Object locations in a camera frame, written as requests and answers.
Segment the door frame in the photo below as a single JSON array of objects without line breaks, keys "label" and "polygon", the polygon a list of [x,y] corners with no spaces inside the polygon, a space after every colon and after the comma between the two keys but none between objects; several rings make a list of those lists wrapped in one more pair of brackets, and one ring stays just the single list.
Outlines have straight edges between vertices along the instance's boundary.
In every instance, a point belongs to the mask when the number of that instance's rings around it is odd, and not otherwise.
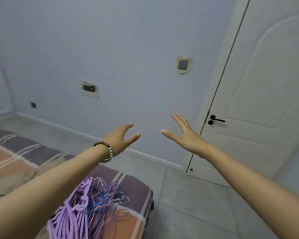
[{"label": "door frame", "polygon": [[[237,0],[233,15],[231,17],[231,21],[228,26],[228,31],[225,36],[223,46],[221,48],[218,62],[215,66],[214,73],[209,85],[209,89],[207,95],[204,99],[202,108],[199,112],[196,125],[194,127],[194,131],[201,135],[204,124],[206,122],[206,118],[208,116],[210,107],[213,103],[214,97],[216,95],[219,83],[222,79],[223,73],[225,71],[228,59],[231,54],[232,47],[234,46],[236,37],[238,35],[239,29],[241,27],[241,23],[247,11],[247,7],[249,5],[250,0]],[[183,172],[187,172],[189,164],[192,160],[193,154],[187,152],[185,156],[185,161],[182,166]]]}]

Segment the bed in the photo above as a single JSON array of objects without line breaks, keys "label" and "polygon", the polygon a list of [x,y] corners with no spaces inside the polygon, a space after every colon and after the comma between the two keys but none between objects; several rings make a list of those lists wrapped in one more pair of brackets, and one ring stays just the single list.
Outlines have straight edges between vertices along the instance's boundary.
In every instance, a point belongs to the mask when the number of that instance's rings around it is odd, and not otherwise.
[{"label": "bed", "polygon": [[[36,141],[18,136],[14,132],[0,130],[0,177],[35,171],[41,165],[60,157],[69,160],[74,156],[45,147]],[[116,219],[114,227],[104,237],[142,238],[150,211],[154,209],[152,190],[135,177],[102,165],[97,166],[90,176],[101,177],[107,183],[117,182],[125,195],[129,197],[129,202],[120,206],[116,212],[120,215],[128,211],[128,216]],[[48,238],[45,227],[37,238]]]}]

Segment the floor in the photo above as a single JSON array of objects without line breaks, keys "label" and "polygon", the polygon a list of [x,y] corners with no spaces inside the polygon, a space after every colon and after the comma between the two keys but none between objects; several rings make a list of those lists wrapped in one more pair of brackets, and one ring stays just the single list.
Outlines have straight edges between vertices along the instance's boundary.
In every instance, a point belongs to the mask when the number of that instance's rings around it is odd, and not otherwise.
[{"label": "floor", "polygon": [[[73,155],[92,143],[16,116],[0,119],[0,129]],[[153,190],[155,210],[150,214],[145,239],[277,238],[231,188],[129,154],[119,155],[106,165],[138,178]]]}]

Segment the door handle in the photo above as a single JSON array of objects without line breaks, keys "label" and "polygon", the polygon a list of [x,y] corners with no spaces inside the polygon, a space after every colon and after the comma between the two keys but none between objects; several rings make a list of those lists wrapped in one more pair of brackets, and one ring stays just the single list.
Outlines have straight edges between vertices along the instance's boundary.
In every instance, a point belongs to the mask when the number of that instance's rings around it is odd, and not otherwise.
[{"label": "door handle", "polygon": [[214,121],[226,122],[226,121],[224,121],[224,120],[216,119],[216,116],[215,116],[215,115],[211,115],[210,118],[211,118],[211,120],[214,120]]}]

